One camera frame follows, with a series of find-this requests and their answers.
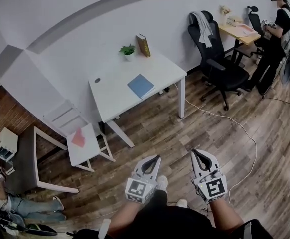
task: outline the pink cloth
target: pink cloth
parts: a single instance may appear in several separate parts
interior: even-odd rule
[[[75,132],[75,135],[72,139],[72,143],[83,148],[85,145],[85,137],[82,135],[82,129],[80,128]]]

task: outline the blue folder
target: blue folder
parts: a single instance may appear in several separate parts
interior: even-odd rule
[[[142,98],[154,88],[154,84],[146,79],[142,74],[138,74],[127,86],[139,97]]]

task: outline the white chair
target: white chair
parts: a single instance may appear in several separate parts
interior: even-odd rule
[[[81,115],[69,100],[66,100],[54,110],[44,115],[44,119],[66,138],[72,166],[94,172],[90,164],[90,159],[97,155],[115,162],[106,141],[106,136],[99,131],[105,144],[105,147],[100,148],[92,124]],[[72,142],[74,137],[79,139],[78,142]],[[84,162],[87,162],[88,167],[81,165]]]

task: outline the chair armrest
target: chair armrest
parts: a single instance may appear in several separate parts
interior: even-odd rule
[[[212,67],[220,70],[220,71],[224,71],[226,70],[226,68],[224,66],[222,66],[221,64],[217,63],[215,60],[213,59],[207,59],[206,63],[208,65],[211,65]]]
[[[250,49],[244,49],[242,46],[241,47],[238,47],[238,48],[236,48],[235,49],[237,52],[239,52],[239,53],[241,53],[241,54],[243,54],[243,55],[245,55],[246,57],[251,57],[251,50]]]

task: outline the office chair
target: office chair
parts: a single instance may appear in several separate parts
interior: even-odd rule
[[[269,40],[264,38],[265,33],[261,27],[259,16],[258,14],[255,14],[256,12],[258,12],[258,8],[255,6],[252,7],[248,6],[247,8],[250,9],[248,18],[250,20],[251,25],[253,26],[253,29],[256,32],[258,32],[258,34],[261,36],[257,41],[254,42],[255,46],[257,47],[257,51],[251,52],[251,55],[257,54],[262,56],[264,54],[264,49],[268,45]]]
[[[207,18],[212,29],[213,34],[209,36],[212,47],[206,48],[205,43],[199,42],[200,30],[195,17],[193,18],[193,24],[188,27],[188,32],[201,54],[200,67],[205,75],[205,77],[202,77],[202,81],[207,81],[215,86],[201,97],[201,101],[206,100],[208,95],[219,90],[226,104],[224,110],[227,111],[229,106],[225,92],[234,91],[239,96],[241,91],[237,90],[237,88],[248,80],[249,74],[235,63],[225,59],[225,51],[220,39],[218,24],[213,20],[213,16],[209,12],[202,11],[202,13]]]

